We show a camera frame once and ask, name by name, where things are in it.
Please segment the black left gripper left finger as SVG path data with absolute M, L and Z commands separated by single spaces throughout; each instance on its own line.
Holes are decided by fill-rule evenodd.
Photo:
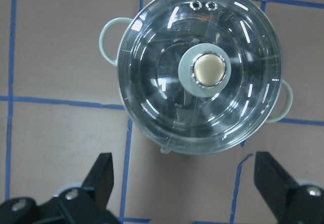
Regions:
M 85 180 L 42 205 L 29 197 L 1 204 L 1 223 L 118 223 L 106 209 L 114 185 L 111 153 L 99 154 Z

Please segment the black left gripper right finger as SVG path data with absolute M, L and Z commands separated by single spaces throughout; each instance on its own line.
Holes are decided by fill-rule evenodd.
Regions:
M 256 153 L 254 184 L 277 223 L 323 223 L 323 187 L 295 180 L 269 152 Z

